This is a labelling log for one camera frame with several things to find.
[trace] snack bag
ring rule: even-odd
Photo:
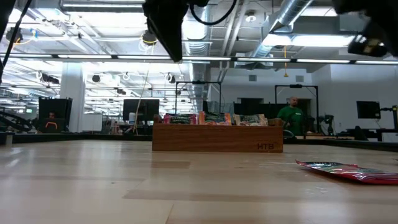
[[[268,120],[263,114],[239,115],[234,114],[234,120],[238,126],[268,126]]]
[[[393,184],[398,185],[398,174],[382,170],[347,165],[338,162],[300,162],[298,165],[320,170],[339,177],[357,180],[367,184]]]
[[[197,124],[196,114],[166,114],[165,124]]]
[[[205,125],[232,125],[229,113],[206,113],[199,112],[199,124]]]

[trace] white column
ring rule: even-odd
[[[64,62],[62,67],[60,98],[72,98],[69,131],[81,132],[85,112],[86,75],[81,63]]]

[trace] snack package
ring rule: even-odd
[[[199,124],[205,125],[232,125],[231,115],[229,113],[206,113],[199,112]]]
[[[298,165],[320,170],[329,174],[337,175],[351,180],[357,180],[367,184],[391,184],[398,185],[398,174],[382,170],[347,165],[338,162],[300,162]]]
[[[234,114],[234,120],[238,126],[268,126],[268,120],[263,114]]]
[[[197,124],[196,114],[165,114],[165,124]]]

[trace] ceiling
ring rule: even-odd
[[[100,4],[95,1],[70,0],[64,2],[69,4],[81,4],[85,2]],[[139,12],[140,9],[137,9],[137,12],[123,12],[121,9],[118,11],[119,9],[112,8],[108,12],[104,9],[102,9],[102,12],[98,12],[91,10],[89,7],[84,7],[82,9],[79,8],[79,10],[73,8],[73,10],[68,12],[62,12],[62,10],[55,9],[56,6],[49,5],[49,2],[51,1],[36,0],[35,5],[28,10],[21,24],[24,40],[21,41],[22,44],[15,45],[12,50],[13,53],[167,55],[160,44],[155,44],[154,47],[142,44],[141,36],[147,29],[147,26],[146,17],[142,12]],[[208,5],[210,8],[210,19],[214,21],[225,14],[230,8],[231,2],[232,0],[211,0]],[[240,0],[239,2],[235,18],[229,17],[222,23],[210,27],[206,39],[200,40],[209,46],[207,55],[221,55],[224,38],[228,33],[229,21],[234,19],[236,22],[240,18],[240,14],[245,13],[240,10],[244,1]],[[242,17],[236,41],[231,47],[231,55],[238,53],[247,54],[259,46],[263,41],[262,27],[264,21],[267,16],[280,9],[281,2],[281,0],[274,0],[273,3],[272,1],[248,1],[246,12],[251,11],[256,20],[248,22],[246,21],[246,16]],[[9,18],[8,29],[15,26],[20,14],[21,11],[16,7]],[[306,27],[308,28],[307,25],[301,24],[306,24],[308,19],[312,17],[319,19],[329,17],[331,18],[330,21],[338,21],[336,13],[330,6],[330,1],[316,0],[303,12],[300,22],[296,22],[298,28],[294,32],[300,32],[301,30],[305,30]],[[190,43],[193,41],[184,39],[183,42]],[[5,52],[8,44],[9,42],[4,36],[0,44],[0,52]],[[345,52],[345,47],[305,47],[297,45],[287,45],[285,49],[283,47],[274,47],[271,50],[273,57],[335,59],[358,57]],[[28,102],[30,102],[28,104],[37,105],[35,101],[38,96],[57,97],[60,86],[45,83],[39,78],[41,74],[47,74],[62,81],[62,63],[61,61],[10,59],[2,78],[2,85],[25,86],[25,88],[3,88],[3,99],[0,101],[0,105],[11,107],[26,105]],[[114,97],[114,100],[118,101],[123,100],[123,97],[138,96],[158,97],[160,99],[168,98],[168,102],[165,102],[162,108],[164,111],[172,111],[173,106],[171,105],[174,100],[175,91],[173,89],[175,85],[169,83],[165,76],[172,74],[177,80],[192,81],[192,72],[190,71],[192,65],[188,63],[82,63],[84,71],[88,76],[86,84],[87,111],[118,114],[122,110],[121,103],[119,106],[115,106],[114,103],[110,106],[110,97]],[[218,67],[218,63],[211,64],[211,66],[213,67],[211,70],[214,71],[214,67]],[[312,64],[289,65],[289,68],[306,69],[307,72],[313,72],[319,67],[319,65]],[[275,63],[268,67],[268,69],[270,68],[278,70],[284,68],[284,64]],[[229,69],[234,69],[233,64],[230,65]],[[99,75],[101,82],[93,82],[93,75]],[[112,89],[114,87],[125,89],[126,95],[117,94],[116,90]],[[205,96],[206,88],[201,88],[201,90],[203,91],[203,96]],[[190,112],[197,109],[195,101],[192,100],[195,95],[193,91],[198,91],[198,89],[193,89],[191,84],[189,84],[184,87],[182,94],[179,96],[179,101],[185,99],[187,101],[186,103],[181,103],[185,107],[182,112]]]

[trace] green shirt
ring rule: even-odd
[[[284,120],[285,122],[291,123],[290,126],[287,127],[289,131],[291,131],[295,136],[302,135],[302,120],[303,120],[303,111],[298,108],[291,108],[290,106],[286,106],[282,108],[278,113],[278,118]]]

